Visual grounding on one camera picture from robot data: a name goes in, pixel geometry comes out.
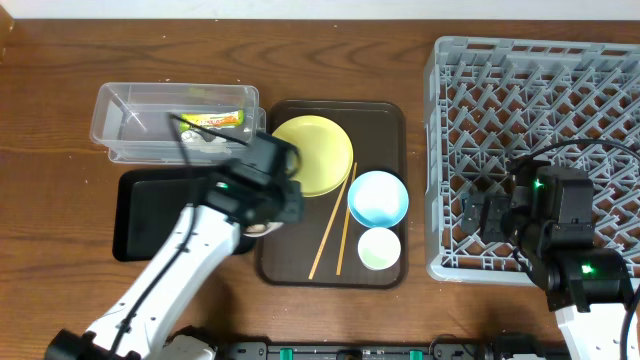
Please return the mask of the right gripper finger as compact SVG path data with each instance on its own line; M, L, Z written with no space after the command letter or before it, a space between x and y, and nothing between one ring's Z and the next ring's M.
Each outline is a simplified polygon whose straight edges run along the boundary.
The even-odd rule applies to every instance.
M511 198L506 195L487 195L482 211L482 241L506 242L502 220L511 209Z
M468 193L463 197L461 229L464 233L472 235L484 226L486 220L485 203L485 193Z

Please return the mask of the white bowl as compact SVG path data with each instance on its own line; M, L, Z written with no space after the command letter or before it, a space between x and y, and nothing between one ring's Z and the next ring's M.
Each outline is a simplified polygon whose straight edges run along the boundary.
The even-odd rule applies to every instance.
M265 224L255 224L255 225L248 226L244 230L243 235L246 237L252 237L252 238L262 237L275 230L278 230L282 226L283 226L282 222L268 222Z

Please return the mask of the yellow plate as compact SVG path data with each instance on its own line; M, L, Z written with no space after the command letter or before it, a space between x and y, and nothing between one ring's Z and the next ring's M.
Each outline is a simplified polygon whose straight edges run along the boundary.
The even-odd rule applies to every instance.
M354 151L346 131L318 116L294 117L279 125L273 136L294 145L300 154L298 172L304 197L325 195L339 187L350 173Z

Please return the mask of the green orange snack wrapper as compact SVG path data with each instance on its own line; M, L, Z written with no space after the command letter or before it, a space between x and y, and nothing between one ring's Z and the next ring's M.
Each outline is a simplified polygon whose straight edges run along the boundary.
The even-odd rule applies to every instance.
M206 129L227 129L236 128L244 122L244 111L236 110L226 113L197 113L181 114L180 118L184 123L179 125L181 132L191 129L194 125Z

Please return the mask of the white tissue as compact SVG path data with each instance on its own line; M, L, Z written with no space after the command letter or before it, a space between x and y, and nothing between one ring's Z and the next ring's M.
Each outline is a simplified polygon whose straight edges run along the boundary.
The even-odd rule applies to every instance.
M186 130L180 135L181 141L186 147L193 151L200 151L209 154L230 154L231 149L226 139L202 133L195 130Z

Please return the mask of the light blue bowl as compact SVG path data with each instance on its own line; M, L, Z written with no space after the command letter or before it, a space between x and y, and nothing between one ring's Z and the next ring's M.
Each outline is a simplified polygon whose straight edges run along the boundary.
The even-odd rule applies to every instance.
M409 209L409 194L404 183L386 171L359 175L348 191L351 215L368 228L391 228L399 224Z

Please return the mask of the small white green cup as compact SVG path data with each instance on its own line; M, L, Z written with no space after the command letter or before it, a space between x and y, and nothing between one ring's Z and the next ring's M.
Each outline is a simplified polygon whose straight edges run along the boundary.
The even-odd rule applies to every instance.
M361 235L357 251L367 269L381 271L390 268L399 260L401 243L390 229L376 227L366 230Z

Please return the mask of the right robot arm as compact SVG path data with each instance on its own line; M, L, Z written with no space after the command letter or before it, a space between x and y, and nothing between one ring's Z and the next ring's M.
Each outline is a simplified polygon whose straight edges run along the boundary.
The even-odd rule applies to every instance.
M572 358L638 358L639 290L622 256L594 244L587 172L521 160L510 173L510 194L467 196L463 232L513 246L515 261L545 293Z

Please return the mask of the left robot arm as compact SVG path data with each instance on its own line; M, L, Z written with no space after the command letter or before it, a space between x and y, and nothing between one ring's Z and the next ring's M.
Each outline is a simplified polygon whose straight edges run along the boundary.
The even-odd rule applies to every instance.
M231 160L190 168L192 199L125 294L82 335L61 330L48 359L156 359L204 281L251 226L301 218L301 185L283 165Z

